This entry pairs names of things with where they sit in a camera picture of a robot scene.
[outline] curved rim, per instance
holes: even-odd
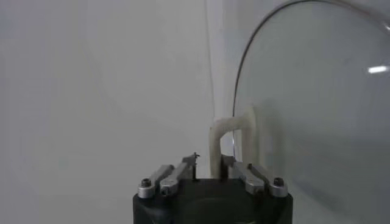
[[[346,2],[343,2],[343,1],[337,1],[337,0],[293,0],[293,1],[288,1],[278,7],[276,7],[275,9],[271,10],[265,17],[264,19],[259,23],[259,25],[256,27],[256,29],[254,30],[254,32],[251,34],[250,38],[249,38],[249,41],[245,47],[245,50],[244,50],[244,53],[243,53],[243,56],[241,57],[241,61],[239,63],[239,67],[238,67],[238,72],[237,72],[237,77],[236,77],[236,83],[235,83],[235,89],[234,89],[234,100],[233,100],[233,117],[235,115],[235,108],[236,108],[236,97],[237,97],[237,88],[238,88],[238,82],[239,82],[239,77],[241,75],[241,70],[243,68],[243,65],[244,65],[244,61],[245,61],[245,58],[246,58],[246,55],[249,51],[249,48],[250,46],[252,45],[252,42],[254,41],[257,33],[260,31],[260,29],[264,26],[264,24],[272,17],[274,16],[276,13],[278,13],[279,11],[281,11],[282,9],[285,9],[291,5],[295,5],[295,4],[298,4],[298,3],[303,3],[303,2],[322,2],[322,3],[328,3],[328,4],[333,4],[333,5],[337,5],[337,6],[340,6],[340,7],[344,7],[345,9],[349,9],[355,13],[358,13],[362,16],[364,16],[365,18],[373,21],[374,23],[376,23],[377,25],[380,26],[381,29],[383,29],[383,31],[385,31],[386,33],[389,33],[389,30],[390,30],[390,26],[389,24],[385,21],[385,19],[383,19],[381,16],[378,16],[377,14],[373,14],[372,12],[370,11],[366,11],[366,10],[363,10],[359,7],[356,7],[354,5],[351,5],[351,4],[348,4]]]

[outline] metal clamp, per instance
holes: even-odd
[[[233,170],[235,175],[238,176],[245,183],[245,190],[250,194],[256,194],[258,191],[264,190],[264,181],[257,178],[248,167],[241,162],[235,162],[233,164]]]
[[[269,189],[272,196],[283,198],[288,195],[287,184],[280,177],[272,176],[264,167],[259,165],[249,165],[250,171],[261,178]]]
[[[172,171],[167,178],[160,182],[160,193],[162,196],[172,196],[179,189],[179,181],[184,178],[192,178],[195,174],[196,158],[199,157],[196,153],[191,156],[184,157],[182,162]]]
[[[151,177],[143,179],[138,185],[138,196],[140,198],[152,198],[155,195],[158,182],[167,177],[172,170],[174,170],[174,166],[162,165]]]

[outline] screw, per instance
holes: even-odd
[[[141,186],[142,187],[150,187],[152,185],[152,182],[149,178],[142,179]]]
[[[283,181],[282,178],[277,177],[274,179],[274,185],[278,187],[283,187],[285,185],[285,182]]]

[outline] glass dome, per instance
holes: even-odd
[[[390,220],[389,30],[350,5],[298,1],[248,44],[234,115],[255,108],[258,162],[286,179],[294,223]]]

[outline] metal bracket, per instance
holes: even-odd
[[[250,194],[264,191],[265,187],[274,197],[283,198],[288,195],[287,184],[280,177],[274,177],[264,167],[260,165],[248,164],[235,161],[233,156],[222,155],[223,167],[233,168],[234,176],[245,183],[245,190]]]
[[[162,165],[151,177],[143,179],[138,185],[138,196],[140,198],[152,198],[155,195],[156,186],[160,180],[167,177],[172,170],[174,170],[174,166]]]
[[[245,183],[245,190],[250,194],[256,194],[258,191],[264,191],[264,181],[257,178],[242,162],[233,164],[235,175]]]
[[[280,177],[272,176],[264,167],[260,165],[249,165],[250,171],[257,177],[261,178],[269,189],[269,193],[278,198],[288,195],[287,184]]]
[[[196,153],[191,156],[184,157],[182,162],[172,171],[167,178],[160,182],[160,193],[162,196],[172,196],[177,193],[179,189],[179,181],[184,178],[192,178],[196,169],[196,158],[199,157]]]

